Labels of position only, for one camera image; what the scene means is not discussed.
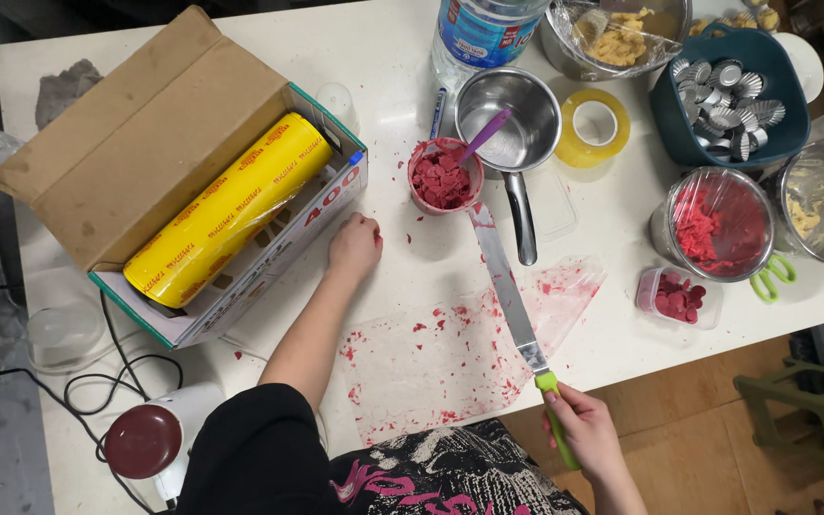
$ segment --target offset spatula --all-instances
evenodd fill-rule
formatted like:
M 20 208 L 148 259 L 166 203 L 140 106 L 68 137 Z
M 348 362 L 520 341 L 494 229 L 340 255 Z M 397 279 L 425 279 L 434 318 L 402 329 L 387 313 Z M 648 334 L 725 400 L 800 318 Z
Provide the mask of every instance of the offset spatula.
M 488 211 L 488 207 L 482 203 L 475 203 L 466 210 L 466 213 L 473 221 L 475 236 L 479 239 L 479 247 L 482 248 L 485 263 L 488 265 L 488 273 L 492 276 L 494 293 L 498 296 L 501 309 L 505 312 L 507 327 L 511 330 L 511 336 L 514 338 L 517 350 L 520 351 L 520 355 L 533 369 L 533 375 L 536 376 L 536 387 L 543 393 L 550 390 L 558 393 L 558 379 L 548 369 L 546 358 L 542 355 L 542 349 L 539 348 L 536 341 L 533 324 L 529 322 L 523 299 L 520 298 L 520 289 L 517 288 L 514 282 L 514 275 L 511 272 L 511 266 L 507 262 L 505 248 L 501 246 L 498 231 L 494 228 L 492 214 Z M 558 420 L 558 417 L 548 406 L 546 406 L 546 413 L 549 422 L 552 424 L 552 434 L 555 435 L 555 442 L 558 444 L 558 450 L 561 451 L 562 459 L 571 470 L 580 470 L 580 463 L 565 444 L 565 428 L 561 426 L 561 421 Z

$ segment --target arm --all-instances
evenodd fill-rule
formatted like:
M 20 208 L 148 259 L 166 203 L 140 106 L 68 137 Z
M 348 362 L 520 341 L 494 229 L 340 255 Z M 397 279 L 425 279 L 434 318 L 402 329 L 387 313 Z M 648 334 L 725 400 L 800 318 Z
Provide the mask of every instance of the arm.
M 330 241 L 330 265 L 323 279 L 278 343 L 258 385 L 290 385 L 317 411 L 330 382 L 345 311 L 381 254 L 383 238 L 375 220 L 352 213 L 342 222 Z
M 567 446 L 583 465 L 584 477 L 593 487 L 597 515 L 647 515 L 644 499 L 628 471 L 619 437 L 606 403 L 559 382 L 558 391 L 545 394 L 546 404 L 564 426 Z M 549 433 L 549 447 L 556 447 L 548 416 L 542 427 Z

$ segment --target yellow plastic wrap roll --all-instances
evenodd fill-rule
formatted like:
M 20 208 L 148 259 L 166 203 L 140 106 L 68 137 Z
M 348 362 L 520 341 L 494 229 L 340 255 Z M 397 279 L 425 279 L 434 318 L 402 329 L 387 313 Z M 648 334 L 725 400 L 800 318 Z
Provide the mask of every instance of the yellow plastic wrap roll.
M 587 136 L 588 127 L 597 137 Z M 631 120 L 618 99 L 603 90 L 580 90 L 561 105 L 555 155 L 574 168 L 594 167 L 621 152 L 630 132 Z
M 125 264 L 148 298 L 189 303 L 332 157 L 322 135 L 286 114 Z

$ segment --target green scissors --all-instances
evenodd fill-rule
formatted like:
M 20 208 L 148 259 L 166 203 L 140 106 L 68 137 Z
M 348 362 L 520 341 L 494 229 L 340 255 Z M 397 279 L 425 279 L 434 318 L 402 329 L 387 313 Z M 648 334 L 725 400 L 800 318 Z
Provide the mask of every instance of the green scissors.
M 784 272 L 781 271 L 781 268 L 775 264 L 774 261 L 784 267 Z M 755 291 L 755 294 L 758 295 L 760 299 L 765 302 L 774 302 L 778 299 L 777 288 L 774 287 L 774 283 L 772 283 L 768 272 L 774 274 L 784 284 L 791 284 L 796 282 L 796 270 L 786 259 L 778 254 L 772 254 L 768 259 L 768 264 L 759 270 L 757 274 L 749 278 L 749 284 L 752 286 L 752 290 Z M 767 293 L 759 286 L 757 279 L 761 279 L 764 289 L 768 290 Z

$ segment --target black cable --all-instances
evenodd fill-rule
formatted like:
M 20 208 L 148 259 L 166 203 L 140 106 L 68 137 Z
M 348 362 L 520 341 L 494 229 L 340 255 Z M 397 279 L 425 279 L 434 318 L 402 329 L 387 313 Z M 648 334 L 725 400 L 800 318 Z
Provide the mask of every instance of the black cable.
M 82 427 L 84 428 L 84 431 L 94 441 L 94 443 L 97 445 L 98 449 L 102 449 L 101 448 L 101 440 L 99 440 L 96 436 L 94 436 L 94 433 L 91 431 L 91 428 L 88 426 L 88 423 L 84 421 L 82 416 L 79 415 L 71 406 L 69 406 L 68 404 L 65 404 L 62 399 L 57 397 L 56 394 L 53 393 L 52 390 L 50 390 L 50 387 L 48 387 L 47 385 L 40 382 L 40 380 L 38 380 L 29 369 L 1 370 L 0 371 L 0 376 L 5 376 L 6 374 L 15 374 L 17 372 L 24 372 L 25 374 L 28 374 L 28 377 L 30 378 L 30 381 L 34 381 L 34 383 L 36 383 L 37 386 L 42 388 L 43 391 L 47 392 L 47 394 L 50 395 L 50 397 L 52 397 L 53 401 L 58 403 L 60 406 L 63 406 L 63 408 L 65 408 L 66 411 L 68 411 L 72 416 L 74 416 L 75 420 L 77 420 L 78 422 L 80 422 L 82 424 Z M 142 509 L 144 509 L 149 515 L 154 514 L 154 511 L 152 511 L 152 509 L 148 508 L 141 500 L 138 499 L 138 497 L 135 497 L 135 495 L 129 489 L 129 486 L 126 486 L 126 484 L 123 483 L 123 481 L 120 479 L 119 475 L 117 475 L 115 472 L 113 472 L 112 469 L 110 469 L 110 473 L 113 474 L 113 478 L 116 479 L 116 482 L 119 483 L 120 486 L 123 487 L 123 490 L 125 490 L 126 494 L 128 494 L 129 497 L 131 497 L 131 499 L 133 501 L 135 501 L 135 504 L 142 507 Z
M 123 359 L 123 364 L 126 365 L 126 368 L 129 369 L 129 359 L 126 358 L 125 352 L 123 352 L 123 348 L 120 346 L 120 341 L 116 338 L 116 331 L 113 329 L 113 320 L 110 318 L 110 314 L 107 312 L 107 296 L 103 293 L 101 289 L 101 309 L 103 309 L 103 318 L 107 319 L 107 328 L 110 330 L 110 337 L 113 339 L 113 344 L 116 345 L 116 350 L 119 351 L 120 357 Z M 138 386 L 138 390 L 142 392 L 142 395 L 145 397 L 145 402 L 151 401 L 148 399 L 147 396 L 144 394 L 144 388 L 142 388 L 142 383 L 138 382 L 138 378 L 135 376 L 135 372 L 132 369 L 129 369 L 129 375 L 132 376 L 132 381 L 135 382 L 135 385 Z
M 107 310 L 106 297 L 104 296 L 103 291 L 101 291 L 101 308 L 103 309 L 103 317 L 107 321 L 107 327 L 110 330 L 110 338 L 113 340 L 113 345 L 116 346 L 116 350 L 119 352 L 120 357 L 122 357 L 122 359 L 123 359 L 123 368 L 120 369 L 120 373 L 117 374 L 117 376 L 115 378 L 111 377 L 111 376 L 107 376 L 106 374 L 97 374 L 97 373 L 82 374 L 80 376 L 72 378 L 71 380 L 69 380 L 68 383 L 66 383 L 66 388 L 63 391 L 62 399 L 60 399 L 55 393 L 53 393 L 53 391 L 50 389 L 50 387 L 48 387 L 47 385 L 40 382 L 40 380 L 38 380 L 37 377 L 34 376 L 33 372 L 31 372 L 29 369 L 1 370 L 0 371 L 0 376 L 5 376 L 6 374 L 15 374 L 17 372 L 24 372 L 25 374 L 27 374 L 28 377 L 30 378 L 30 381 L 34 381 L 34 383 L 37 384 L 37 386 L 39 386 L 41 389 L 43 389 L 43 391 L 47 392 L 47 394 L 50 395 L 50 397 L 52 398 L 53 401 L 55 401 L 60 406 L 63 406 L 63 408 L 65 408 L 66 411 L 68 411 L 72 416 L 75 417 L 75 420 L 77 420 L 82 425 L 82 427 L 84 428 L 84 431 L 88 434 L 88 437 L 91 438 L 92 441 L 94 441 L 94 445 L 95 445 L 94 457 L 96 457 L 97 460 L 100 461 L 101 463 L 107 463 L 106 458 L 103 457 L 103 440 L 107 437 L 106 433 L 103 436 L 101 436 L 100 438 L 98 438 L 97 436 L 94 436 L 94 432 L 88 426 L 88 423 L 84 421 L 82 416 L 83 415 L 96 415 L 96 414 L 106 410 L 107 406 L 110 405 L 110 402 L 113 401 L 113 394 L 116 392 L 117 387 L 119 387 L 120 385 L 123 385 L 123 386 L 129 388 L 130 390 L 132 390 L 133 392 L 137 393 L 138 395 L 140 395 L 142 397 L 142 399 L 144 399 L 145 402 L 151 401 L 151 398 L 148 397 L 148 395 L 144 391 L 144 388 L 142 388 L 142 383 L 140 383 L 139 380 L 138 380 L 138 377 L 135 376 L 135 371 L 132 369 L 132 365 L 134 363 L 138 362 L 138 361 L 141 361 L 141 360 L 146 359 L 148 357 L 155 357 L 157 359 L 163 359 L 164 361 L 173 363 L 174 366 L 177 367 L 177 372 L 179 374 L 179 380 L 177 381 L 177 390 L 183 388 L 183 368 L 180 367 L 180 364 L 177 363 L 177 361 L 175 361 L 174 359 L 171 359 L 171 358 L 166 357 L 166 356 L 160 356 L 160 355 L 157 355 L 157 354 L 146 354 L 144 356 L 136 357 L 135 359 L 130 361 L 126 357 L 125 352 L 123 351 L 123 348 L 119 344 L 119 340 L 116 338 L 116 331 L 113 329 L 113 319 L 111 318 L 110 313 Z M 126 371 L 128 371 L 129 375 L 132 377 L 132 380 L 135 383 L 134 386 L 127 383 L 127 382 L 125 382 L 125 381 L 122 381 L 123 374 Z M 87 412 L 83 412 L 81 410 L 78 410 L 77 408 L 75 408 L 75 406 L 72 405 L 72 402 L 69 399 L 69 393 L 70 393 L 69 389 L 72 386 L 72 383 L 74 383 L 75 381 L 85 380 L 85 379 L 88 379 L 88 378 L 100 378 L 100 379 L 108 380 L 108 381 L 113 382 L 113 385 L 110 386 L 110 393 L 107 395 L 107 400 L 103 404 L 101 404 L 99 406 L 99 408 L 96 408 L 94 410 L 90 410 L 90 411 L 87 411 Z M 120 486 L 123 487 L 123 490 L 125 490 L 125 493 L 135 502 L 135 504 L 139 505 L 149 515 L 154 514 L 154 511 L 152 509 L 148 508 L 148 506 L 146 504 L 144 504 L 141 500 L 139 500 L 138 497 L 135 497 L 135 495 L 129 489 L 129 486 L 126 486 L 126 484 L 123 483 L 120 476 L 118 474 L 116 474 L 115 472 L 113 472 L 112 468 L 110 469 L 110 473 L 113 475 L 113 478 L 116 479 L 116 482 L 119 483 Z

